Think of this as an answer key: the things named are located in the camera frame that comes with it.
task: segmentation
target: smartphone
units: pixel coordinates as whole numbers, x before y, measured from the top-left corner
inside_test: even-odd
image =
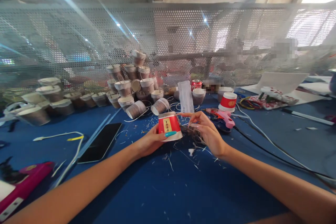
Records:
[[[96,162],[104,158],[116,134],[121,127],[121,123],[107,124],[99,132],[88,149],[79,158],[78,163]]]

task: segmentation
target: right hand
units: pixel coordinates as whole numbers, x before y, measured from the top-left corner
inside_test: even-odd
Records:
[[[226,155],[230,146],[223,141],[215,125],[202,111],[196,113],[180,113],[179,115],[190,117],[189,125],[200,131],[204,142],[215,157],[223,158]]]

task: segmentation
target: marker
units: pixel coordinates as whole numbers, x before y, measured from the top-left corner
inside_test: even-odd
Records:
[[[331,121],[327,121],[327,120],[324,120],[324,119],[321,119],[321,118],[317,118],[317,117],[313,117],[313,116],[310,116],[310,115],[295,112],[295,111],[292,111],[292,110],[289,110],[289,109],[286,109],[286,108],[283,108],[282,111],[286,112],[288,114],[294,114],[294,115],[297,115],[297,116],[300,116],[300,117],[303,117],[303,118],[307,118],[307,119],[310,119],[310,120],[313,120],[313,121],[316,121],[316,122],[319,122],[319,123],[324,123],[324,124],[327,124],[327,125],[330,125],[330,126],[333,126],[335,124],[334,122],[331,122]]]

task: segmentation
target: perforated metal screen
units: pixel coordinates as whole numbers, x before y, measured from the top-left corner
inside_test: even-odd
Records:
[[[258,82],[264,71],[326,74],[336,67],[335,5],[0,5],[0,77],[6,102],[60,77],[66,88],[107,87],[109,64],[130,52],[164,86],[199,78]]]

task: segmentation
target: blue table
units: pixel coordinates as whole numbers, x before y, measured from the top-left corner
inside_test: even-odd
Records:
[[[211,95],[207,95],[202,108],[217,105],[218,102]],[[318,101],[298,105],[293,109],[322,118],[326,114],[336,114],[336,102]],[[84,133],[87,140],[105,117],[115,111],[112,106],[94,108],[55,119],[41,127],[31,127],[19,122],[12,133],[8,133],[4,127],[0,128],[1,139],[11,142],[9,147],[0,150],[0,157],[5,159],[14,156],[11,163],[16,169],[49,160],[60,164],[67,159],[57,176],[44,179],[21,208],[49,189],[72,159],[78,145],[77,141],[66,141],[70,135],[40,142],[32,140],[70,131]],[[311,169],[336,177],[336,170],[332,166],[335,163],[333,153],[336,153],[336,143],[332,141],[335,128],[292,117],[280,110],[244,111],[273,141],[299,161]],[[142,137],[157,122],[157,117],[147,115],[129,123],[124,120],[130,119],[121,110],[111,121],[123,123],[121,131],[127,131],[117,137],[108,156]],[[234,120],[237,127],[250,135],[256,143],[291,161],[243,120]],[[305,127],[316,127],[318,130],[310,131]],[[329,190],[316,177],[278,161],[248,142],[235,130],[230,135],[224,135],[223,139],[247,155]],[[190,157],[188,149],[194,146],[189,137],[182,138],[174,148],[175,143],[166,143],[151,156],[132,164],[78,214],[72,223],[130,223],[140,220],[142,223],[248,223],[288,211],[244,174],[223,161],[216,161],[207,151],[208,148],[205,151],[197,148],[193,157]],[[168,159],[165,159],[166,155],[170,157],[174,171]],[[77,164],[66,179],[91,166],[93,164]]]

